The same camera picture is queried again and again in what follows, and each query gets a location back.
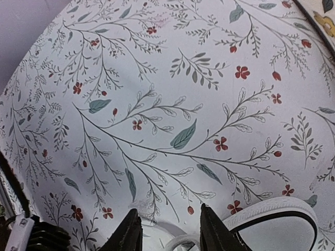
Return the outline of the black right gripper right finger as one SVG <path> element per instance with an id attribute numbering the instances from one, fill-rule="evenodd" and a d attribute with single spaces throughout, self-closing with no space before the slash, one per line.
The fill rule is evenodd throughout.
<path id="1" fill-rule="evenodd" d="M 201 251 L 251 250 L 238 233 L 231 233 L 213 209 L 204 203 L 200 215 Z"/>

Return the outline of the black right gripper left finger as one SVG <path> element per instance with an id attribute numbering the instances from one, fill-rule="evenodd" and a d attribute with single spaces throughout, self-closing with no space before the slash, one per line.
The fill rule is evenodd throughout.
<path id="1" fill-rule="evenodd" d="M 137 209 L 130 209 L 101 251 L 142 251 L 143 229 Z"/>

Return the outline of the black canvas sneaker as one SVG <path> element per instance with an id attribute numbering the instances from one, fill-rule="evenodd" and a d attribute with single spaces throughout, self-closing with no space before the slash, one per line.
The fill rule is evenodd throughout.
<path id="1" fill-rule="evenodd" d="M 253 204 L 223 220 L 246 250 L 313 250 L 318 221 L 304 200 L 277 197 Z"/>

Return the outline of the white shoelace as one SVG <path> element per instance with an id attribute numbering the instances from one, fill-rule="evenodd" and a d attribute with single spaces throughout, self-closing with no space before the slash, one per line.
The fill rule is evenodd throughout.
<path id="1" fill-rule="evenodd" d="M 198 234 L 187 234 L 172 223 L 144 221 L 142 229 L 142 250 L 200 250 Z"/>

